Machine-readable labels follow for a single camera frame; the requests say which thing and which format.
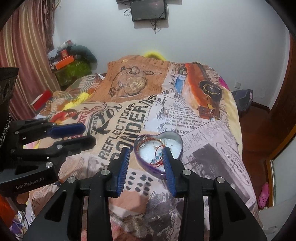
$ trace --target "newspaper print fabric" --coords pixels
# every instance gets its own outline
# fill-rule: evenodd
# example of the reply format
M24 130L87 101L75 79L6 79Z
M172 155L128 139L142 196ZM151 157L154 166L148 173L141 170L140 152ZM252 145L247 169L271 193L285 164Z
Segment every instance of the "newspaper print fabric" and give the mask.
M220 79L213 69L199 63L177 64L141 56L126 56L109 63L105 79L86 102L66 111L51 110L49 114L51 121L58 124L84 123L83 135L93 135L97 140L92 150L67 158L60 179L65 181L72 175L78 179L91 177L118 158L122 147L133 146L138 136L170 130L183 140L185 167L201 177L225 177L258 219L250 177L229 129L224 98L231 94L225 95L228 90ZM46 138L39 147L48 147L54 141ZM56 183L34 192L35 214L57 188ZM165 181L144 171L134 152L124 191L109 203L114 240L178 239L183 200L174 199ZM208 240L206 198L204 205ZM82 239L86 240L85 215L83 220Z

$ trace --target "metal screw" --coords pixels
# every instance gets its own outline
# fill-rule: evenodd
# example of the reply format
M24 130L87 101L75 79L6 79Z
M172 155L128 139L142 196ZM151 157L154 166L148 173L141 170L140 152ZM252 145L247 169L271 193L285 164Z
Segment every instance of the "metal screw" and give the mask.
M217 177L217 182L224 183L225 179L223 177Z
M191 171L189 169L185 169L182 172L185 176L189 176L191 174Z
M108 169L104 169L101 171L101 174L104 176L108 175L109 173L110 173L110 171Z
M67 179L67 182L68 183L73 183L73 182L75 182L76 181L76 178L75 177L69 177L68 179Z
M46 165L47 168L51 168L53 166L52 162L50 162L50 161L47 162L45 165Z

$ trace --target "striped curtain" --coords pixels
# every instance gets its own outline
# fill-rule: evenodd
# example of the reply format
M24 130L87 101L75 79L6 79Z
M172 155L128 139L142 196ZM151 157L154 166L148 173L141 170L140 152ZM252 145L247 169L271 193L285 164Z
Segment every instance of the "striped curtain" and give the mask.
M59 90L47 53L53 49L54 0L26 0L0 32L0 67L18 67L9 111L15 120L35 116L30 104L45 90Z

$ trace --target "blanket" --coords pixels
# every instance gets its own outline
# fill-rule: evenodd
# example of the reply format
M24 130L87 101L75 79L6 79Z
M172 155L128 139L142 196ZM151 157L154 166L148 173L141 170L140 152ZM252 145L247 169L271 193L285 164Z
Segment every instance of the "blanket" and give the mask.
M224 177L259 220L255 193L241 159L236 105L225 82L211 67L197 62L180 64L126 56L108 64L104 79L90 75L75 85L55 93L42 113L57 124L84 123L83 135L93 135L97 143L92 150L67 158L59 172L60 182L31 193L35 215L68 177L93 176L118 158L122 147L133 147L140 135L174 131L183 141L185 168L201 177ZM80 105L62 111L81 91L92 95ZM39 148L54 141L45 138ZM183 199L172 197L165 181L141 168L133 152L123 193L118 199L109 199L113 239L177 240L183 203ZM206 197L204 208L208 240ZM87 199L82 240L86 240L86 210Z

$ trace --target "orange car print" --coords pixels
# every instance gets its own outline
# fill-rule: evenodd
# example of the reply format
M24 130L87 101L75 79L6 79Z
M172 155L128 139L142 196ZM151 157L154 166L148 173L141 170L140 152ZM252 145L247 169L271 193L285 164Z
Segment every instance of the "orange car print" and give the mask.
M197 110L201 118L220 118L221 88L212 83L200 63L185 64L187 71L187 83L190 87L191 98L197 102Z

